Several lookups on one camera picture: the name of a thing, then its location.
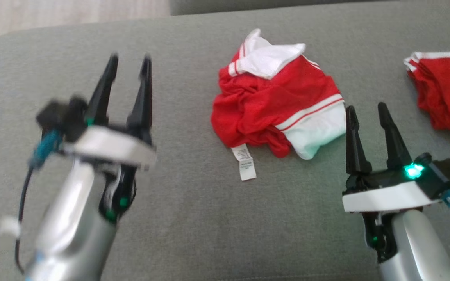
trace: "black cable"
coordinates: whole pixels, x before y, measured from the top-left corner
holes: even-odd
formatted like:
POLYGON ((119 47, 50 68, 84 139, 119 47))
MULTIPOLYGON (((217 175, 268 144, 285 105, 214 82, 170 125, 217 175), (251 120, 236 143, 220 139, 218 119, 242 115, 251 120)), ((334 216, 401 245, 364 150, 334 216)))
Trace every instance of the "black cable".
MULTIPOLYGON (((18 208, 18 223, 22 225, 22 219, 23 219, 23 207, 25 205, 25 196, 27 195, 27 187, 29 187, 30 178, 32 176, 32 172, 34 171, 33 167, 29 167, 29 170, 27 171, 27 176, 25 176, 25 181, 23 182, 22 187, 22 195, 20 196, 20 207, 18 208)), ((23 267, 20 264, 20 238, 18 238, 15 241, 15 264, 16 267, 18 267, 18 270, 23 275, 23 267)))
POLYGON ((135 196, 136 196, 136 180, 133 179, 133 199, 132 199, 132 203, 134 201, 135 196))

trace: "green screw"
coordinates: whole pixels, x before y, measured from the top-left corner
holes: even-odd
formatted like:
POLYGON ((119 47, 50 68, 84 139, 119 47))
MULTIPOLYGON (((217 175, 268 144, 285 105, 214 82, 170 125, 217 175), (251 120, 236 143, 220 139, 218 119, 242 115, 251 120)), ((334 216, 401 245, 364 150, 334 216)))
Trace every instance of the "green screw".
POLYGON ((128 206, 128 198, 121 198, 121 200, 119 200, 119 205, 123 208, 126 208, 128 206))
POLYGON ((110 219, 111 221, 115 221, 117 217, 116 213, 112 209, 107 210, 107 212, 105 212, 105 216, 107 217, 107 219, 110 219))

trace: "folded red shirt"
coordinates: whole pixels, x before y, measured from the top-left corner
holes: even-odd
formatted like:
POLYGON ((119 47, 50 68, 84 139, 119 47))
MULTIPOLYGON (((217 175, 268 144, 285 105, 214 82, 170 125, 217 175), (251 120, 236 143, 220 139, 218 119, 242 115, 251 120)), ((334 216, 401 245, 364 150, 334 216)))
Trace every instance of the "folded red shirt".
POLYGON ((450 130, 450 52, 414 52, 404 63, 418 91, 418 107, 430 114, 433 128, 450 130))

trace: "green led light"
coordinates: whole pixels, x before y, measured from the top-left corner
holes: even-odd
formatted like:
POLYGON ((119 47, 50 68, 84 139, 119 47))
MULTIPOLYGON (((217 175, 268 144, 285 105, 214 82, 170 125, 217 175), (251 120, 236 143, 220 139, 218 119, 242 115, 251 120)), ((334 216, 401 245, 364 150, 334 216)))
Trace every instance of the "green led light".
POLYGON ((419 178, 421 176, 421 171, 424 169, 425 167, 414 163, 404 167, 405 173, 409 178, 419 178))

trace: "wooden floor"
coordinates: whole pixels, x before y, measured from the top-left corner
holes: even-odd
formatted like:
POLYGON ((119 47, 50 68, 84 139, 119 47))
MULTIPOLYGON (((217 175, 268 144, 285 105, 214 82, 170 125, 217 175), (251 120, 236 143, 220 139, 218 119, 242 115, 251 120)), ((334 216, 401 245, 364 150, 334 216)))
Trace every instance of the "wooden floor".
POLYGON ((169 14, 168 0, 0 0, 0 35, 36 27, 169 14))

